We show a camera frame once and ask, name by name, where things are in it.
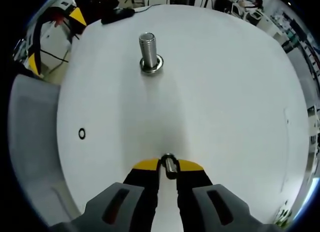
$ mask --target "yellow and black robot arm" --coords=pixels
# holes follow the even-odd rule
[[[74,4],[73,0],[58,0],[51,7],[39,15],[35,24],[27,31],[26,50],[28,63],[36,75],[41,74],[41,29],[44,23],[55,22],[57,19],[67,19],[72,33],[81,34],[87,26],[81,10]]]
[[[184,232],[281,231],[276,225],[262,224],[251,216],[248,205],[225,187],[212,185],[200,165],[177,160],[170,154],[136,164],[123,183],[114,183],[90,200],[83,215],[51,229],[150,232],[158,205],[161,166],[169,179],[176,179]]]

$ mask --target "metal screw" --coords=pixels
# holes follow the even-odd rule
[[[158,64],[156,37],[152,33],[144,33],[139,37],[139,44],[144,65],[153,68]]]

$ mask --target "black o-ring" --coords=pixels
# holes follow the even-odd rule
[[[86,136],[86,131],[85,131],[85,129],[84,128],[81,128],[81,129],[79,129],[79,132],[78,132],[78,135],[79,135],[79,138],[80,139],[85,139],[85,136]]]

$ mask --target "chair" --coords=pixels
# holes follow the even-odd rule
[[[11,163],[24,193],[48,225],[80,213],[68,191],[57,144],[60,87],[17,75],[8,106]]]

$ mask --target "white tabletop surface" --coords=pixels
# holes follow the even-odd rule
[[[156,36],[162,76],[140,73],[144,32]],[[281,46],[247,22],[196,7],[156,6],[89,25],[72,49],[57,118],[62,169],[81,212],[135,163],[171,152],[271,222],[295,200],[307,163],[306,104]],[[182,231],[176,200],[175,182],[163,176],[153,231]]]

